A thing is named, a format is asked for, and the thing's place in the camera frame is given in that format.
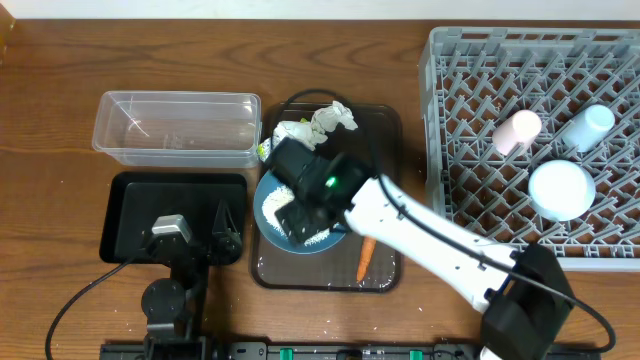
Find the light blue bowl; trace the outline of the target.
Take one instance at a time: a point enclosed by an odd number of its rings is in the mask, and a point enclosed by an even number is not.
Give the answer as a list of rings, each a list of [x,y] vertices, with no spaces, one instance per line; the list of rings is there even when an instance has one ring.
[[[596,195],[593,177],[566,160],[548,161],[537,167],[528,181],[530,206],[551,221],[569,221],[583,215]]]

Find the dark blue plate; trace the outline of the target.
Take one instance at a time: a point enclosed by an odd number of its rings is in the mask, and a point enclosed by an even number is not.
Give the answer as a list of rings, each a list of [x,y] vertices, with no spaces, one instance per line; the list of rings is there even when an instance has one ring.
[[[305,247],[303,244],[292,244],[286,235],[280,236],[267,222],[263,215],[262,204],[265,198],[282,184],[270,171],[267,171],[258,183],[253,202],[254,218],[261,234],[274,246],[293,254],[308,255],[323,252],[338,244],[346,234],[331,234],[320,243]]]

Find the crumpled foil wrapper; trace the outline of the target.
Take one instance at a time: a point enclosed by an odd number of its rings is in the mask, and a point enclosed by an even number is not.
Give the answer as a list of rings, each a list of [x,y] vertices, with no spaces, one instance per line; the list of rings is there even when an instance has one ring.
[[[257,155],[261,162],[265,162],[271,151],[278,146],[284,138],[292,138],[310,150],[327,141],[326,132],[311,121],[303,118],[301,121],[281,121],[273,131],[273,134],[262,142],[257,148]]]

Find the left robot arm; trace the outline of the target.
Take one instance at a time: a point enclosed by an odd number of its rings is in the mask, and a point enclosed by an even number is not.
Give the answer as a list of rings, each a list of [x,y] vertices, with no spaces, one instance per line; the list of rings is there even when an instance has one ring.
[[[240,231],[229,204],[221,200],[211,234],[198,240],[181,214],[157,218],[144,251],[151,260],[170,269],[170,276],[152,282],[141,298],[147,318],[144,360],[220,359],[224,348],[201,333],[209,283],[209,268],[230,265],[242,252]]]

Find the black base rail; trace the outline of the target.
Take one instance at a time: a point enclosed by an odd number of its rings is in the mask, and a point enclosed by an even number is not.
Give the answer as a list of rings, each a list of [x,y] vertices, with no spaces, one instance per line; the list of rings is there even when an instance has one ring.
[[[437,344],[431,346],[383,345],[267,345],[236,342],[217,349],[206,348],[200,355],[185,346],[177,350],[144,345],[103,345],[100,359],[221,359],[221,360],[472,360],[480,349],[473,345]]]

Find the grey dishwasher rack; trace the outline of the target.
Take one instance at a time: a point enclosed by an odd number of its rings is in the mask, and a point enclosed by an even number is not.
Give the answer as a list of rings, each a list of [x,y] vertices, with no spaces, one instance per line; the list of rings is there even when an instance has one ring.
[[[639,34],[634,29],[438,27],[419,64],[427,203],[516,248],[537,243],[568,271],[639,268]],[[561,137],[591,105],[615,124],[587,152]],[[499,153],[495,129],[520,110],[542,129],[522,155]],[[594,179],[580,217],[555,222],[530,206],[540,165],[567,160]]]

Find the orange carrot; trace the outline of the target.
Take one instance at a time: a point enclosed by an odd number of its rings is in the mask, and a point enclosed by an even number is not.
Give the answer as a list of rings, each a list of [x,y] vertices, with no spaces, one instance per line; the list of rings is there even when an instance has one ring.
[[[376,247],[375,238],[372,238],[369,236],[365,236],[363,238],[363,243],[362,243],[361,253],[360,253],[360,258],[358,263],[358,269],[356,273],[357,282],[361,282],[364,280],[367,274],[369,265],[371,263],[371,260],[373,258],[375,247]]]

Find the clear plastic bin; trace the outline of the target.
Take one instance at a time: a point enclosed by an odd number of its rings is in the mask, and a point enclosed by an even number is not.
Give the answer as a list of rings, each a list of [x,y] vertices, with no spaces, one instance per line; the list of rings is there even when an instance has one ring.
[[[129,166],[251,168],[261,119],[253,93],[108,91],[92,145]]]

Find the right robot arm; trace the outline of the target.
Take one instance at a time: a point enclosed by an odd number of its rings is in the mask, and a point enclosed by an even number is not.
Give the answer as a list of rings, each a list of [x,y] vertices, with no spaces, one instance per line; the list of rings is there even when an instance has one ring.
[[[409,257],[481,313],[481,339],[499,359],[543,359],[573,306],[554,254],[534,244],[518,251],[472,233],[407,196],[388,177],[340,155],[269,157],[272,174],[295,195],[280,215],[295,240],[310,224],[341,222]]]

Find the pile of white rice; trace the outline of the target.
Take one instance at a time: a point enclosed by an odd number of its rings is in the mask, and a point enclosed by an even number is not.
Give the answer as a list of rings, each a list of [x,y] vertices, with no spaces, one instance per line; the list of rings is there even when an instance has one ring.
[[[275,231],[280,235],[284,236],[285,232],[281,227],[279,221],[276,218],[275,211],[279,210],[283,206],[287,205],[291,201],[294,200],[294,194],[291,189],[288,187],[281,185],[274,189],[263,201],[262,211],[267,222],[275,229]],[[314,236],[307,239],[303,245],[305,247],[314,245],[316,243],[320,243],[327,239],[330,235],[330,230],[325,229],[321,232],[316,233]]]

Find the brown serving tray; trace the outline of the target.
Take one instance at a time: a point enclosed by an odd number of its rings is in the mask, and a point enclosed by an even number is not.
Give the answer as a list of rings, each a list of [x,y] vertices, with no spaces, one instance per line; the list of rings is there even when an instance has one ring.
[[[402,127],[394,109],[384,105],[358,105],[364,116],[361,128],[370,130],[383,168],[394,182],[400,180]],[[319,253],[293,254],[271,244],[257,226],[250,270],[254,280],[269,289],[384,293],[400,279],[402,256],[378,243],[363,281],[356,273],[363,238],[346,233],[333,247]]]

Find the light blue cup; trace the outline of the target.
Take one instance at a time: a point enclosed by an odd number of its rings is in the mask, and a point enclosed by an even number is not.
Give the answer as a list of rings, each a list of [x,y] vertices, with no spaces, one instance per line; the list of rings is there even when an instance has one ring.
[[[604,139],[614,124],[613,112],[604,105],[594,104],[571,119],[561,140],[578,152],[587,152]]]

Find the pink white cup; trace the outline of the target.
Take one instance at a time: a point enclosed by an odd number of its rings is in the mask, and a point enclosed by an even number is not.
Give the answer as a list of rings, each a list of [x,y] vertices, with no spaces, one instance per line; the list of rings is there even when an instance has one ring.
[[[530,110],[520,110],[498,126],[492,135],[496,150],[508,155],[514,149],[522,155],[531,146],[542,129],[540,117]]]

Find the black plastic tray bin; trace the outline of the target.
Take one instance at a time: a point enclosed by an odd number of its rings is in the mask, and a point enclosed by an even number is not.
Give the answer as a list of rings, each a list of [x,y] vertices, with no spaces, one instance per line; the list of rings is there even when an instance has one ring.
[[[106,263],[122,263],[140,254],[147,234],[161,216],[182,215],[194,239],[214,244],[214,222],[221,202],[228,205],[227,226],[243,234],[247,183],[240,174],[123,172],[114,177],[106,210],[99,255]]]

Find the crumpled white paper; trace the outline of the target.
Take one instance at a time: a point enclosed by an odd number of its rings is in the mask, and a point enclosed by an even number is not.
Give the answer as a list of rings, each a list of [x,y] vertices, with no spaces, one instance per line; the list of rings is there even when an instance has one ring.
[[[349,131],[358,128],[352,111],[338,101],[333,101],[330,106],[316,110],[311,119],[313,131],[320,134],[333,132],[338,125],[342,125]]]

